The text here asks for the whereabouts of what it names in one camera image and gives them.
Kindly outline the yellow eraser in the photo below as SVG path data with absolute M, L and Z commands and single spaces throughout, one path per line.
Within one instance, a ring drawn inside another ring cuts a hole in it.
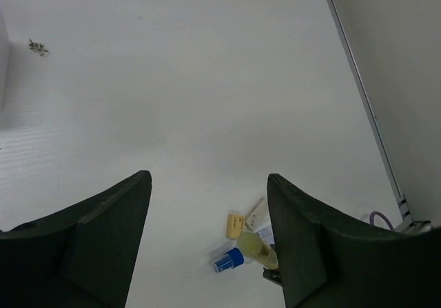
M 240 214 L 228 214 L 226 237 L 228 239 L 237 239 L 244 231 L 245 217 Z

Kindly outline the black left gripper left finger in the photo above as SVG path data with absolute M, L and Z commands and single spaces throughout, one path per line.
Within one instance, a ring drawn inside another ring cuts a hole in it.
M 152 193 L 141 170 L 1 233 L 2 307 L 124 307 Z

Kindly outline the blue white correction pen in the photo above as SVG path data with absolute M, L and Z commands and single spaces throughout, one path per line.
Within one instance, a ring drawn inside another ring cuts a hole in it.
M 273 248 L 274 235 L 271 226 L 266 226 L 257 232 L 252 232 L 258 234 L 262 240 L 267 243 L 271 248 Z M 229 269 L 235 269 L 244 265 L 245 263 L 256 262 L 251 258 L 244 256 L 237 246 L 237 239 L 234 245 L 230 245 L 228 250 L 223 250 L 216 256 L 212 263 L 212 267 L 215 273 L 221 273 Z

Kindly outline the yellow highlighter pen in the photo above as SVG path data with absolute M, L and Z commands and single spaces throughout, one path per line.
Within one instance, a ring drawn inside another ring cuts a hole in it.
M 255 260 L 269 270 L 279 268 L 276 252 L 262 238 L 252 232 L 243 232 L 237 239 L 237 246 L 247 258 Z

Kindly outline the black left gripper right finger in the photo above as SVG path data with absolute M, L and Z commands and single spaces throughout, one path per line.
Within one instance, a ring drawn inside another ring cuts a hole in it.
M 267 200 L 287 307 L 439 307 L 440 230 L 402 234 L 311 197 L 279 174 Z

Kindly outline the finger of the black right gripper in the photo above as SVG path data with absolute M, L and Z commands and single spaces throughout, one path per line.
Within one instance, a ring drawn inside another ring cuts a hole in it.
M 263 268 L 263 278 L 282 287 L 282 279 L 279 269 L 267 269 Z

